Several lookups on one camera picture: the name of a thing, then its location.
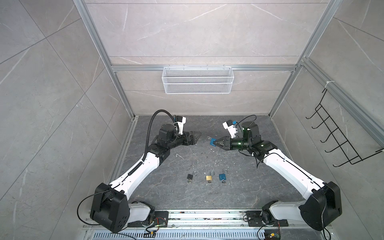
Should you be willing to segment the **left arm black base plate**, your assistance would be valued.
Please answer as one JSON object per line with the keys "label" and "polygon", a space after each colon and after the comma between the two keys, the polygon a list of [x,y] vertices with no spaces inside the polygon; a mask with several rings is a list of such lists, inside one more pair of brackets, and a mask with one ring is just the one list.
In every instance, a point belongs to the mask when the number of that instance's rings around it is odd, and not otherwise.
{"label": "left arm black base plate", "polygon": [[168,219],[169,219],[169,211],[154,211],[153,213],[150,213],[148,218],[141,222],[141,221],[136,221],[133,223],[129,223],[128,227],[129,228],[134,228],[134,227],[149,227],[149,226],[155,226],[158,224],[163,224],[165,226],[168,225]]}

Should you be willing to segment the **light blue padlock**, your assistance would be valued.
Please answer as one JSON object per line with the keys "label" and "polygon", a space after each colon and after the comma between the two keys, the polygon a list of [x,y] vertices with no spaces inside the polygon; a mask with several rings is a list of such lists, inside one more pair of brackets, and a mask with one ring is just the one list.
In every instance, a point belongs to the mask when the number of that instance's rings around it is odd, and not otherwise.
{"label": "light blue padlock", "polygon": [[211,138],[211,137],[208,137],[208,139],[209,139],[209,141],[210,141],[210,145],[215,147],[215,146],[216,146],[216,145],[215,145],[215,141],[216,141],[216,139],[215,139],[215,138]]}

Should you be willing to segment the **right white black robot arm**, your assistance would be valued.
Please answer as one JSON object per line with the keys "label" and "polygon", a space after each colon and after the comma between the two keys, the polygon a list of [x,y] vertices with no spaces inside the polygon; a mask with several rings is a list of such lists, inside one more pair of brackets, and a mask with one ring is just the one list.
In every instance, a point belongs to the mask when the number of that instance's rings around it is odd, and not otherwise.
{"label": "right white black robot arm", "polygon": [[260,214],[262,226],[272,226],[281,220],[305,222],[323,233],[326,240],[332,238],[327,226],[342,214],[341,190],[334,182],[323,180],[308,173],[290,160],[270,141],[262,140],[255,122],[241,125],[242,135],[234,122],[223,124],[230,133],[211,144],[226,151],[247,151],[257,164],[265,164],[285,178],[304,198],[301,202],[271,201],[264,205]]}

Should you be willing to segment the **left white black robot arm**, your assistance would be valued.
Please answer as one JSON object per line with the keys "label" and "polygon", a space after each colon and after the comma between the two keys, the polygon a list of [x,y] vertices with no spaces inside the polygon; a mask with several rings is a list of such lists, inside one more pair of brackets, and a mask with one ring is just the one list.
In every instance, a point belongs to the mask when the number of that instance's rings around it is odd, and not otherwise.
{"label": "left white black robot arm", "polygon": [[185,132],[181,123],[162,125],[143,156],[129,170],[109,184],[101,183],[90,196],[93,199],[90,211],[93,224],[113,233],[135,222],[151,224],[155,208],[145,202],[129,203],[132,193],[164,162],[171,149],[196,145],[201,135],[199,131]]}

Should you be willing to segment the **teal blue padlock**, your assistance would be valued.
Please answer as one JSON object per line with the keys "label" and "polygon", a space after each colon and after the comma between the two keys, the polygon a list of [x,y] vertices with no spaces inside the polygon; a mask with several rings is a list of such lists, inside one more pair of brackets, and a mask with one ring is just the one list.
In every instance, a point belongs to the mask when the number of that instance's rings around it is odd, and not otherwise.
{"label": "teal blue padlock", "polygon": [[225,184],[226,181],[227,181],[227,177],[226,177],[226,174],[228,173],[228,170],[227,169],[223,169],[223,172],[221,174],[219,174],[219,179],[220,181]]}

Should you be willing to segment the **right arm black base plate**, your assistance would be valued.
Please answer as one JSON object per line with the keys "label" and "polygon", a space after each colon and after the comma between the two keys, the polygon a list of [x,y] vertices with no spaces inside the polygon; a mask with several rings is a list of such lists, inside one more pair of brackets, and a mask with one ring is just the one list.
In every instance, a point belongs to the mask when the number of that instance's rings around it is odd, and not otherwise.
{"label": "right arm black base plate", "polygon": [[249,227],[288,227],[287,220],[276,220],[268,211],[246,211],[243,221]]}

